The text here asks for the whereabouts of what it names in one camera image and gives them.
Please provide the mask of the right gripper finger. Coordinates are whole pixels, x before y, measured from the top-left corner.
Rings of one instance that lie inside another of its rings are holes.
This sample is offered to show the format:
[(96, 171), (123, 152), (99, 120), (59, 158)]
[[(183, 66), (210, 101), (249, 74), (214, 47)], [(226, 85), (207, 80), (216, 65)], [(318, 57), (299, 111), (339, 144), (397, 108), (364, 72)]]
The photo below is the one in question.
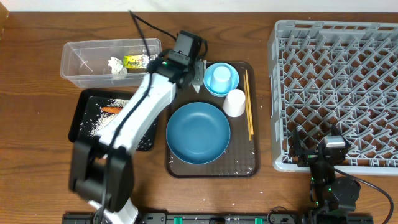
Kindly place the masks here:
[(297, 128), (294, 128), (292, 133), (292, 146), (290, 147), (289, 156), (298, 157), (302, 154), (302, 142), (300, 140)]
[(342, 135), (338, 128), (331, 127), (330, 146), (350, 146), (351, 143)]

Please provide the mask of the yellow foil snack wrapper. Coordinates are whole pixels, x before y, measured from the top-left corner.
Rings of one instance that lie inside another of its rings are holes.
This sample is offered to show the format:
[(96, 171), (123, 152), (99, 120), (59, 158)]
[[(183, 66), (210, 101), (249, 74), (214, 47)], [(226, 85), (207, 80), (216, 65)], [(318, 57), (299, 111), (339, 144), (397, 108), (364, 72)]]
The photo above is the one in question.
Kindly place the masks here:
[(123, 65), (128, 69), (145, 69), (150, 61), (155, 60), (157, 57), (157, 54), (150, 56), (146, 54), (125, 55), (123, 58)]

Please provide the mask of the dark blue plate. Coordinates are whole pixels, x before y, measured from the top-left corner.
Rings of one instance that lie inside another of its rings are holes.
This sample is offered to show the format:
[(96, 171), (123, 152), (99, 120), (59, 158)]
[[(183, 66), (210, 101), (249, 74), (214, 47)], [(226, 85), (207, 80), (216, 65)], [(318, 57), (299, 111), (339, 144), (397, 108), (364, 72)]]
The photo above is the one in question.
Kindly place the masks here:
[(188, 164), (208, 164), (227, 149), (231, 127), (214, 105), (193, 102), (181, 106), (170, 117), (166, 141), (170, 151)]

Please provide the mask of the white tissue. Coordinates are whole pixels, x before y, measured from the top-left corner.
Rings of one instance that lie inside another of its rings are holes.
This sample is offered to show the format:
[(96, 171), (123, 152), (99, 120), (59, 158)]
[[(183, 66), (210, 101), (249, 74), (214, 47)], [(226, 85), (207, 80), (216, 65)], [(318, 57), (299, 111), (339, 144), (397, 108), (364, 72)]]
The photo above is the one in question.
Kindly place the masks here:
[(193, 86), (194, 90), (199, 93), (200, 87), (203, 85), (203, 79), (206, 70), (206, 60), (199, 60), (194, 63), (193, 66), (193, 80), (191, 81), (191, 85)]
[(111, 74), (115, 80), (121, 80), (127, 77), (127, 68), (124, 67), (122, 60), (111, 57), (108, 60), (108, 66), (111, 67)]

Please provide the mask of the orange carrot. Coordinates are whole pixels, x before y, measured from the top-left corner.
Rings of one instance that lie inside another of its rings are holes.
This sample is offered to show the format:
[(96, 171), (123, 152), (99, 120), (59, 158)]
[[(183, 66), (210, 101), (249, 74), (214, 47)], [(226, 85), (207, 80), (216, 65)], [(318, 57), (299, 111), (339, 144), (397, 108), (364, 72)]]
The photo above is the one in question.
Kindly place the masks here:
[(106, 106), (106, 107), (102, 107), (101, 110), (106, 113), (119, 114), (121, 112), (122, 108)]

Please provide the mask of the pile of white rice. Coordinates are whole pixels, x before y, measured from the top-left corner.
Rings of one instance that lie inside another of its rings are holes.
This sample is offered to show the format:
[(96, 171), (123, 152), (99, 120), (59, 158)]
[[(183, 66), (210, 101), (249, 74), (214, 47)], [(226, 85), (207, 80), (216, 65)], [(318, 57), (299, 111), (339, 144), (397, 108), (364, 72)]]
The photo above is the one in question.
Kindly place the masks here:
[[(84, 138), (86, 136), (89, 138), (94, 136), (117, 116), (117, 114), (102, 111), (102, 107), (111, 106), (123, 108), (127, 102), (128, 100), (124, 99), (104, 98), (98, 96), (89, 97), (78, 127), (78, 138), (81, 136)], [(156, 119), (154, 121), (150, 129), (148, 129), (142, 137), (137, 147), (138, 151), (150, 151), (154, 147), (158, 120), (159, 119)]]

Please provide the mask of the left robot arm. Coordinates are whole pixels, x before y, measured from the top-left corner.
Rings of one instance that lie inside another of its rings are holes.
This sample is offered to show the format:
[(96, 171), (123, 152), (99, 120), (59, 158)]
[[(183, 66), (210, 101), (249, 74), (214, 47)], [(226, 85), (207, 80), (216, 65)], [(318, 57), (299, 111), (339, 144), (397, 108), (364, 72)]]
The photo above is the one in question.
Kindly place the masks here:
[(134, 223), (132, 157), (160, 112), (179, 89), (198, 86), (203, 56), (167, 49), (149, 62), (141, 85), (119, 114), (91, 138), (73, 143), (69, 188), (96, 206), (93, 223)]

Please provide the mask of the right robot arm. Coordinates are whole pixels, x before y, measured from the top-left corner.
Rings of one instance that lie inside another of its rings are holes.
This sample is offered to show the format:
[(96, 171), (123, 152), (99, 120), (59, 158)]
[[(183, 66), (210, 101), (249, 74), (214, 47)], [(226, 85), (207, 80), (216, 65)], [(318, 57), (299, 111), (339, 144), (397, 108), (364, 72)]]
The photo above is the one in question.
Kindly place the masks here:
[(298, 159), (299, 167), (310, 168), (310, 200), (316, 204), (297, 219), (298, 223), (348, 223), (348, 213), (355, 211), (361, 187), (349, 177), (337, 177), (335, 166), (345, 160), (350, 146), (333, 126), (330, 135), (311, 149), (304, 149), (294, 129), (289, 155)]

